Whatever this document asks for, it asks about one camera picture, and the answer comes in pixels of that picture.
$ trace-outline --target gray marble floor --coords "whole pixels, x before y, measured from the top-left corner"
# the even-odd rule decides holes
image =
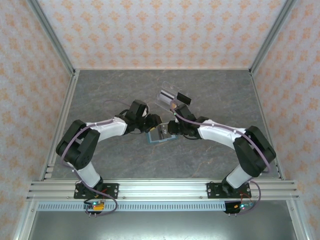
[[[81,70],[66,121],[66,129],[77,119],[98,122],[126,109],[115,99],[131,104],[139,99],[163,122],[174,116],[155,104],[164,81],[184,90],[192,98],[190,110],[225,125],[266,132],[257,98],[246,70]],[[69,169],[53,169],[53,178],[74,178]],[[222,179],[237,165],[235,152],[209,140],[178,137],[149,144],[145,134],[116,136],[100,142],[92,163],[103,178],[216,178]],[[264,177],[277,178],[278,171]]]

